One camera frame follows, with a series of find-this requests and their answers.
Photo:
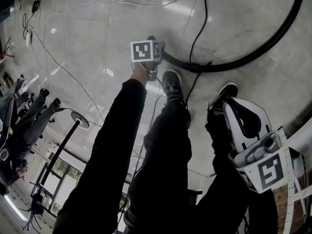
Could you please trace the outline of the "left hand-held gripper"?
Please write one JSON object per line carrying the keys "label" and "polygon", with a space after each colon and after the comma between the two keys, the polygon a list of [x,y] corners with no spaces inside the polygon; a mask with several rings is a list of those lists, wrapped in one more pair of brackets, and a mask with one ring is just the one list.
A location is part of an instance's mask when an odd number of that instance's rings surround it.
{"label": "left hand-held gripper", "polygon": [[149,36],[146,40],[132,41],[130,47],[131,62],[141,64],[149,72],[149,81],[156,81],[157,67],[163,60],[165,42]]}

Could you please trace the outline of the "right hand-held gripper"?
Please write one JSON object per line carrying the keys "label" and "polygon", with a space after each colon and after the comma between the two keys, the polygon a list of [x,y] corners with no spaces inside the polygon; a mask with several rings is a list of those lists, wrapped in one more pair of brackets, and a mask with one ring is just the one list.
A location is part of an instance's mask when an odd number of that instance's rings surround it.
{"label": "right hand-held gripper", "polygon": [[[280,157],[277,134],[271,131],[266,112],[251,101],[236,97],[228,99],[223,108],[236,149],[230,152],[229,159],[247,187],[261,194],[283,181],[285,162]],[[260,140],[244,150],[244,139],[255,138]]]}

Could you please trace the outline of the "person's left forearm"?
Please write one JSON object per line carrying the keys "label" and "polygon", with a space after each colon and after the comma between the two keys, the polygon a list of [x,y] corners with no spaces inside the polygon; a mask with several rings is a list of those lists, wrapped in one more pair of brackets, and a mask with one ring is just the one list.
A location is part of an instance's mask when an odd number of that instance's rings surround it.
{"label": "person's left forearm", "polygon": [[116,176],[117,181],[125,180],[149,78],[148,71],[141,63],[134,63],[133,68],[131,77],[122,84],[97,134],[81,181],[90,182],[107,170]]}

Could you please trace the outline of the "person's right shoe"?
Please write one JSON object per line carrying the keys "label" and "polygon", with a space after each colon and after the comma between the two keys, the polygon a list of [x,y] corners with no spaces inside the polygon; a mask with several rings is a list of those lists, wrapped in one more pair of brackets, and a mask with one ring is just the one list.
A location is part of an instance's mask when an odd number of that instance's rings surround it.
{"label": "person's right shoe", "polygon": [[218,116],[218,115],[223,115],[224,110],[223,110],[223,104],[224,102],[231,97],[236,97],[238,94],[238,87],[235,83],[233,82],[228,82],[224,84],[216,98],[212,101],[211,104],[209,104],[207,108],[207,117],[209,116]]}

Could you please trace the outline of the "person's shoe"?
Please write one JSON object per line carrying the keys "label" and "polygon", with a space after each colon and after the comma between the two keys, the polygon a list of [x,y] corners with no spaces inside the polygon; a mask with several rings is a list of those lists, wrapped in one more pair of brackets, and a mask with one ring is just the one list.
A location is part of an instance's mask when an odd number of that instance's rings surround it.
{"label": "person's shoe", "polygon": [[162,84],[168,103],[174,101],[184,103],[182,81],[176,70],[167,69],[163,74]]}
{"label": "person's shoe", "polygon": [[228,82],[224,84],[216,98],[212,101],[211,104],[209,104],[207,108],[207,117],[209,116],[218,116],[218,115],[223,115],[224,110],[223,110],[223,104],[224,102],[231,97],[236,97],[238,94],[238,87],[235,83],[233,82]]}

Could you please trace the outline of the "person's left shoe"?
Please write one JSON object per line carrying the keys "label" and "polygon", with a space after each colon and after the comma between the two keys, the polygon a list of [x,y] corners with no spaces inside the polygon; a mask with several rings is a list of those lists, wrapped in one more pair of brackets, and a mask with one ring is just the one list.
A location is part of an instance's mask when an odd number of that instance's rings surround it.
{"label": "person's left shoe", "polygon": [[168,103],[174,101],[184,103],[182,81],[176,70],[167,69],[163,74],[162,84]]}

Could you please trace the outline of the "person's right leg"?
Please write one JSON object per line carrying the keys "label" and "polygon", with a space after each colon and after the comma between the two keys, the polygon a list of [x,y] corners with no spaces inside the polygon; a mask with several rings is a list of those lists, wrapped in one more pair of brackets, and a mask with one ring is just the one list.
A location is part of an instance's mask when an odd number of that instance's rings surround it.
{"label": "person's right leg", "polygon": [[192,234],[235,234],[245,213],[249,234],[277,234],[277,209],[271,190],[251,191],[228,158],[232,149],[223,115],[209,115],[216,177],[193,211]]}

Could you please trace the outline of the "person's leg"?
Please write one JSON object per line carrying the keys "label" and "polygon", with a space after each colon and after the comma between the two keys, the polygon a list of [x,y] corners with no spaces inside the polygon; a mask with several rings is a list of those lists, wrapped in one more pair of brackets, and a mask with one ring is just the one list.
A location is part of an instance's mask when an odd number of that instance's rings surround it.
{"label": "person's leg", "polygon": [[141,170],[128,189],[124,234],[173,234],[185,228],[190,208],[187,164],[192,157],[183,102],[170,102],[144,137]]}
{"label": "person's leg", "polygon": [[232,149],[223,115],[209,115],[216,177],[193,211],[192,234],[235,234],[245,213],[249,234],[277,234],[277,209],[271,190],[251,191],[228,158]]}

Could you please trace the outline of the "person's left leg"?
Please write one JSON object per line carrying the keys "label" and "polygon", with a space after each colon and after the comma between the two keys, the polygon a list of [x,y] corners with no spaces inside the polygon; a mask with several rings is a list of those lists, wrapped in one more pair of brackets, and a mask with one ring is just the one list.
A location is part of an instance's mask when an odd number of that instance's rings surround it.
{"label": "person's left leg", "polygon": [[192,157],[183,102],[170,102],[144,137],[141,170],[128,189],[124,234],[173,234],[185,228],[190,208],[187,164]]}

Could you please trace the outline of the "black stand with round base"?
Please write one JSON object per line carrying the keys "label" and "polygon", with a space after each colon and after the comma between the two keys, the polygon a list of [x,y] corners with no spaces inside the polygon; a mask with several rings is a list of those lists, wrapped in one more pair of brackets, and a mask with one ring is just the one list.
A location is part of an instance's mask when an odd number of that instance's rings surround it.
{"label": "black stand with round base", "polygon": [[78,126],[81,126],[82,128],[88,129],[89,128],[89,123],[86,120],[86,118],[81,115],[80,113],[70,109],[70,108],[59,108],[54,110],[54,113],[58,113],[64,110],[71,110],[71,118],[74,121],[74,125],[73,127],[70,129],[69,133],[65,136],[63,142],[58,146],[57,151],[54,154],[54,157],[52,158],[52,160],[49,163],[49,166],[46,169],[46,172],[43,175],[43,178],[39,180],[39,183],[36,183],[35,186],[37,187],[37,194],[40,195],[41,194],[41,190],[49,176],[49,173],[51,172],[56,160],[58,159],[60,153],[62,152],[62,150],[64,149],[65,145],[67,144],[68,140],[70,139],[70,137],[73,135],[73,133],[75,132],[75,130],[77,129]]}

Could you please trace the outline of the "red tripod legs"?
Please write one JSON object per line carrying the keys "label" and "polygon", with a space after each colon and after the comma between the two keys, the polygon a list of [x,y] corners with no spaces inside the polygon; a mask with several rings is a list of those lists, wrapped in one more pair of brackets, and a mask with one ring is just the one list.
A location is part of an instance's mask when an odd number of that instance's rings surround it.
{"label": "red tripod legs", "polygon": [[6,45],[4,47],[4,49],[2,50],[2,52],[0,53],[0,61],[4,61],[6,57],[11,57],[14,58],[15,56],[12,54],[8,53],[9,50],[9,42],[11,41],[11,37],[8,39],[8,41],[6,42]]}

